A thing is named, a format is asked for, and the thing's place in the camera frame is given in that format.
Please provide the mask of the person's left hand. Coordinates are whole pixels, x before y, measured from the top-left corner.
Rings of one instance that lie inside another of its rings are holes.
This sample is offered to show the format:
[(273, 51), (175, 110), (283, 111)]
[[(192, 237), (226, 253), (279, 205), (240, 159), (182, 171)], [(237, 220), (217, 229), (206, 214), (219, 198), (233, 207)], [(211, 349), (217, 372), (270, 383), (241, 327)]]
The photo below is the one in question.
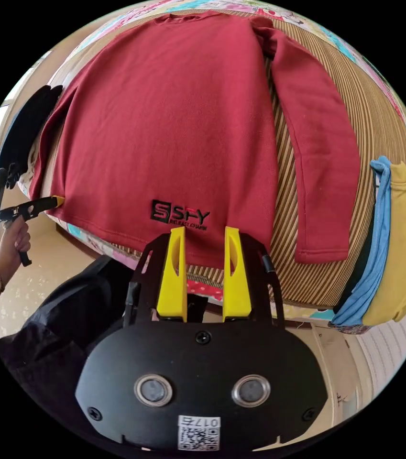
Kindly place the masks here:
[(4, 230), (0, 240), (0, 278), (5, 283), (15, 275), (21, 265), (20, 252), (30, 249), (28, 224), (18, 217)]

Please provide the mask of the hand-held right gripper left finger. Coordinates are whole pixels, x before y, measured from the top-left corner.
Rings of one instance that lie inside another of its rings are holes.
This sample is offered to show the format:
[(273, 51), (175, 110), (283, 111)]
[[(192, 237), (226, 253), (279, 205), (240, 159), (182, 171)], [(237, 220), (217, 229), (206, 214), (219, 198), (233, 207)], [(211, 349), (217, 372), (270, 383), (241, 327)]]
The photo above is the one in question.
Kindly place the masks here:
[(156, 311), (162, 320), (187, 321), (185, 227), (169, 235)]

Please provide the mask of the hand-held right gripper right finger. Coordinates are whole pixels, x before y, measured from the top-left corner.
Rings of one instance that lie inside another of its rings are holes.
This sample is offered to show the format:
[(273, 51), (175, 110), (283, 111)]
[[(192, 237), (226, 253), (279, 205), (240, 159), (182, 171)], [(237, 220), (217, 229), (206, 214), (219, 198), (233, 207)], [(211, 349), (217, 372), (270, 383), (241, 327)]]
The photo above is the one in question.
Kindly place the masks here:
[(252, 312), (240, 232), (225, 228), (223, 307), (224, 321), (248, 319)]

